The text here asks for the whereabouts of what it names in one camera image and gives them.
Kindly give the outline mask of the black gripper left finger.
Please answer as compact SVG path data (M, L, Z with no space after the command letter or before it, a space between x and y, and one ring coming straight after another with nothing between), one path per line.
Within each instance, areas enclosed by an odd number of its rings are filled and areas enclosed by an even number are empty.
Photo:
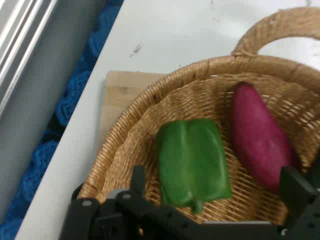
M95 198L73 199L67 210L61 240L195 240L199 225L170 207L147 201L145 168L133 168L128 190L103 203Z

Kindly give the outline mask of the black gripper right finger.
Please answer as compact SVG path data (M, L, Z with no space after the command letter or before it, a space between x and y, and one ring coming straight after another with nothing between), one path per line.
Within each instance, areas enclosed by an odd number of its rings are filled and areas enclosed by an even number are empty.
M288 209L280 231L285 240L320 238L320 154L303 175L293 167L281 169L279 196Z

